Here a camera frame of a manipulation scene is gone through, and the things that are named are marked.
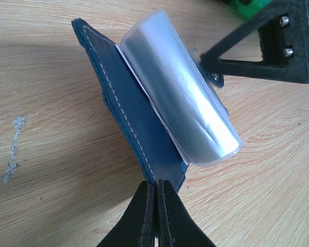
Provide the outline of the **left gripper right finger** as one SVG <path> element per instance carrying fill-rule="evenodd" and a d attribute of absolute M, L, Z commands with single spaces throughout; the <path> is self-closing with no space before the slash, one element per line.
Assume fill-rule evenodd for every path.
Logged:
<path fill-rule="evenodd" d="M 193 221 L 168 180 L 158 181 L 159 246 L 214 246 Z"/>

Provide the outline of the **blue leather card holder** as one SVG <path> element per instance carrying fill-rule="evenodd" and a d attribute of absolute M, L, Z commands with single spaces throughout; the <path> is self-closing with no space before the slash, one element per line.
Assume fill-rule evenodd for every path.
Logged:
<path fill-rule="evenodd" d="M 214 166 L 240 151 L 227 109 L 165 11 L 143 17 L 120 43 L 83 19 L 72 27 L 149 184 L 179 190 L 190 164 Z"/>

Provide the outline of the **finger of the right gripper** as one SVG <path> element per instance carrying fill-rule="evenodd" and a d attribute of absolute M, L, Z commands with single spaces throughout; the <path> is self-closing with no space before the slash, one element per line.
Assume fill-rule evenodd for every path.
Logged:
<path fill-rule="evenodd" d="M 261 61 L 221 56 L 257 31 Z M 272 1 L 200 56 L 210 74 L 309 83 L 309 1 Z"/>

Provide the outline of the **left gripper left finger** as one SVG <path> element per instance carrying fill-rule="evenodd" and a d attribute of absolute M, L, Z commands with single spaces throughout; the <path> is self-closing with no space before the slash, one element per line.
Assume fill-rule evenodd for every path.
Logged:
<path fill-rule="evenodd" d="M 121 219 L 98 246 L 134 247 L 154 244 L 155 189 L 142 181 Z"/>

